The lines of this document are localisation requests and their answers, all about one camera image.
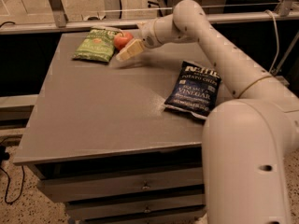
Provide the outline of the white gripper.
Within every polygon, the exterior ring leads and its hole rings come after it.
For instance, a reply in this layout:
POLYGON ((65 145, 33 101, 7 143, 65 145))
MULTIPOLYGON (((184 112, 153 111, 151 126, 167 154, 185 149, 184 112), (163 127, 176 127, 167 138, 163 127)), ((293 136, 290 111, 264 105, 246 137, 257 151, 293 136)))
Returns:
POLYGON ((120 62, 129 60, 136 55, 148 49, 159 48, 162 43, 158 40, 155 32, 155 23, 157 19, 151 21, 140 22, 138 29, 120 29, 117 36, 140 37, 140 39, 132 39, 116 56, 120 62))

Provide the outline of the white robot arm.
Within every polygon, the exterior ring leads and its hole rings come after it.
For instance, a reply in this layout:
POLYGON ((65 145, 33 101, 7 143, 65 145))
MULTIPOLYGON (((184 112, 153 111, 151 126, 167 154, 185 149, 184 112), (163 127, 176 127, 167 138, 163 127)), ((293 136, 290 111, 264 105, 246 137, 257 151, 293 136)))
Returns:
POLYGON ((299 99, 183 0, 141 25, 120 61, 170 42, 196 42, 233 98, 207 117, 202 136, 208 224, 292 224, 284 157, 299 147, 299 99))

